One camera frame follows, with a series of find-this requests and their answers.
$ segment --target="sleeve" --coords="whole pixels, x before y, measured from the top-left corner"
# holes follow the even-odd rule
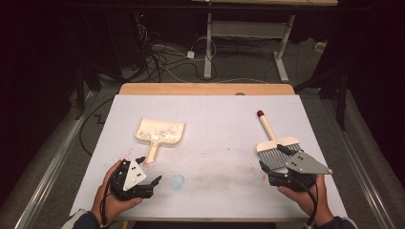
[[[61,229],[98,229],[100,225],[98,224],[96,216],[87,212],[83,209],[78,210],[69,219]]]
[[[314,226],[314,229],[357,229],[357,225],[349,218],[335,217],[332,221],[325,223],[319,227]]]

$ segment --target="floor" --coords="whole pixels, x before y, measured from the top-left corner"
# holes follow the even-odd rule
[[[277,50],[278,44],[274,40],[257,39],[228,43],[219,41],[217,54],[213,59],[216,74],[209,82],[280,83],[272,59],[272,52]],[[321,57],[321,54],[313,49],[315,44],[316,42],[312,40],[288,44],[283,62],[292,86],[310,79]],[[154,69],[153,59],[150,59],[149,74],[145,73],[134,81],[151,83],[206,81],[201,80],[202,61],[180,61],[189,48],[177,43],[159,43],[154,50],[166,52],[159,54],[156,52],[155,55],[160,64],[166,63],[165,71],[158,73],[157,69]],[[202,52],[196,54],[195,59],[203,58]],[[124,76],[133,72],[131,68],[123,69]],[[91,154],[102,131],[102,121],[97,124],[90,117],[101,114],[101,118],[105,118],[111,104],[108,99],[118,92],[120,86],[105,75],[100,77],[100,81],[101,91],[88,93],[87,108],[79,120],[75,120],[77,107],[75,95],[72,95],[71,111],[26,168],[24,175],[0,210],[2,216],[0,228],[60,228],[69,218],[75,194],[91,158],[86,152]],[[399,225],[403,225],[405,220],[403,188],[379,152],[367,125],[356,109],[350,92],[345,113],[346,132],[340,130],[334,119],[336,104],[333,99],[320,99],[316,89],[305,89],[299,92],[299,95],[328,165],[333,171],[339,171],[333,178],[348,215],[354,219],[358,228],[400,228]],[[127,225],[124,221],[118,221],[112,228],[126,226],[130,228],[133,224],[129,222]],[[169,224],[152,223],[147,228],[163,226],[167,228]],[[215,226],[214,228],[226,227],[226,225]],[[263,226],[249,225],[256,228]],[[301,228],[302,222],[277,222],[276,226]]]

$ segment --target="hand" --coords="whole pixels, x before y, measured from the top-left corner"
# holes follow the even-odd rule
[[[316,187],[313,185],[309,190],[312,192],[313,196],[316,198],[318,196],[318,209],[315,216],[315,224],[321,226],[331,220],[333,220],[333,214],[330,211],[328,206],[328,197],[327,197],[327,186],[325,184],[324,175],[316,176],[316,185],[318,186],[318,195],[316,195]],[[306,192],[294,192],[288,187],[280,186],[278,191],[284,194],[286,197],[292,199],[298,203],[298,206],[307,213],[311,215],[313,211],[313,202],[309,197],[309,194]]]
[[[113,165],[113,167],[108,170],[106,173],[104,180],[101,184],[101,186],[98,187],[96,197],[95,197],[95,202],[93,204],[92,208],[92,213],[95,214],[98,224],[101,223],[101,213],[100,213],[100,204],[101,201],[103,200],[104,197],[104,191],[107,186],[108,179],[110,176],[113,174],[113,172],[119,167],[121,161],[117,161],[116,164]],[[105,217],[108,220],[108,223],[114,221],[116,217],[121,214],[123,211],[126,211],[128,209],[131,209],[138,204],[142,203],[142,198],[132,198],[128,201],[121,201],[118,200],[114,195],[111,194],[111,191],[109,190],[108,192],[108,197],[106,198],[106,203],[105,203]]]

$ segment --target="blue stain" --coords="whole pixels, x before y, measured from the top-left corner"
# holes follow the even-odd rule
[[[170,187],[172,187],[175,191],[179,191],[185,182],[185,178],[182,175],[174,175],[170,179]]]

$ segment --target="red handle tip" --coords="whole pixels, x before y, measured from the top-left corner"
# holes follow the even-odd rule
[[[262,116],[262,115],[265,115],[262,111],[259,111],[259,112],[257,112],[257,116]]]

